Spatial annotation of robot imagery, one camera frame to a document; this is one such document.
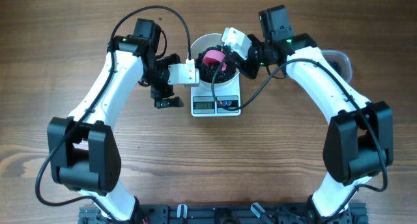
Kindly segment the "pink scoop with blue handle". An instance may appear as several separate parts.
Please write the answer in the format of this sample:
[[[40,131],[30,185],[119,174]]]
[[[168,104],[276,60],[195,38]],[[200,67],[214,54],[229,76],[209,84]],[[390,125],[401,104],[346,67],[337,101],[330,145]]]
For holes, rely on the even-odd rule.
[[[222,51],[211,49],[208,50],[203,56],[203,64],[210,68],[210,67],[218,67],[221,66],[221,71],[224,72],[227,70],[227,65],[224,61],[226,58],[226,54]]]

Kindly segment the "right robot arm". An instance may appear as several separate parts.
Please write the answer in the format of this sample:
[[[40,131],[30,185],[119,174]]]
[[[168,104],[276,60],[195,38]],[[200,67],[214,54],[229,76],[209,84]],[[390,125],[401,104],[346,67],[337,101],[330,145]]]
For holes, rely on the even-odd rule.
[[[283,5],[260,11],[263,40],[228,27],[221,43],[223,64],[235,64],[247,78],[260,67],[297,82],[321,110],[328,123],[323,148],[326,176],[308,199],[308,223],[329,223],[347,213],[349,202],[375,176],[379,191],[388,187],[387,168],[394,160],[392,110],[385,102],[371,102],[354,90],[326,61],[306,33],[296,34]]]

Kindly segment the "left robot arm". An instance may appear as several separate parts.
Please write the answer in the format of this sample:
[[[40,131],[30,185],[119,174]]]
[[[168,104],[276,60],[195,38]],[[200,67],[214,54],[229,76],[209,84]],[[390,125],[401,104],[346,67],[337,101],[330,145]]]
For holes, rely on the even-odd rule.
[[[177,54],[158,54],[161,27],[138,19],[134,32],[112,36],[104,67],[82,103],[66,118],[54,117],[47,128],[55,183],[91,200],[100,216],[112,223],[145,223],[137,197],[121,181],[121,156],[113,129],[135,85],[151,87],[158,109],[182,107],[169,81],[169,66],[180,63]]]

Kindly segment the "white digital kitchen scale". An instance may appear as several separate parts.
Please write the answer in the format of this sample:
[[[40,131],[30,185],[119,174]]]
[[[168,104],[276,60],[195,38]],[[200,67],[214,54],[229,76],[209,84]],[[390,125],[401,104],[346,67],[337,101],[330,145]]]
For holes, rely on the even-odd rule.
[[[191,88],[191,114],[193,117],[234,117],[241,114],[241,110],[226,110],[226,108],[240,107],[240,77],[236,74],[234,78],[224,83],[214,84],[214,99],[211,91],[211,84],[200,81],[198,87]]]

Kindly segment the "black beans in bowl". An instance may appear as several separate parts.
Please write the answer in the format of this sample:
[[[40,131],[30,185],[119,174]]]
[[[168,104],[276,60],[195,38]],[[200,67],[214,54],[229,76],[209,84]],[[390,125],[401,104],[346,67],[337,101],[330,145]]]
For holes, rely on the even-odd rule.
[[[205,64],[203,62],[203,58],[209,51],[219,51],[224,55],[229,55],[231,53],[231,49],[229,47],[217,45],[209,47],[204,52],[198,54],[198,58],[195,60],[195,67],[199,69],[200,80],[205,81],[207,83],[212,82],[212,78],[214,76],[215,71],[218,68],[218,65],[223,61],[223,58],[220,58],[219,61],[214,61],[213,63]],[[231,65],[231,61],[229,59],[226,60],[224,64],[227,66],[226,70],[220,70],[217,73],[215,83],[224,83],[226,81],[229,81],[230,79],[234,78],[236,74],[236,68]]]

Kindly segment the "clear plastic container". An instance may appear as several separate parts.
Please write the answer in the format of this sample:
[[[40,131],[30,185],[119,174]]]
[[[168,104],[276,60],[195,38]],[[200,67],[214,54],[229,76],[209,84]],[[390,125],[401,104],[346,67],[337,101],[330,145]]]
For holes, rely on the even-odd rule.
[[[338,50],[322,50],[321,51],[324,59],[329,62],[336,61],[341,66],[341,77],[347,82],[350,83],[352,79],[352,66],[349,57]]]

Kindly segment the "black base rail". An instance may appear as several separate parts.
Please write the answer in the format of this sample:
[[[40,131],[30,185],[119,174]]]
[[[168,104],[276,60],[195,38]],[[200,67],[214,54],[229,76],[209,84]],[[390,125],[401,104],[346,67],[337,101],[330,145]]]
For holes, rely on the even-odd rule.
[[[257,217],[250,206],[188,206],[186,217],[179,217],[177,206],[141,205],[145,218],[140,223],[314,223],[314,211],[308,211],[306,203],[282,203],[261,205],[264,218]],[[78,223],[110,223],[94,206],[79,209]],[[329,223],[365,224],[369,223],[364,203],[350,204],[336,219]]]

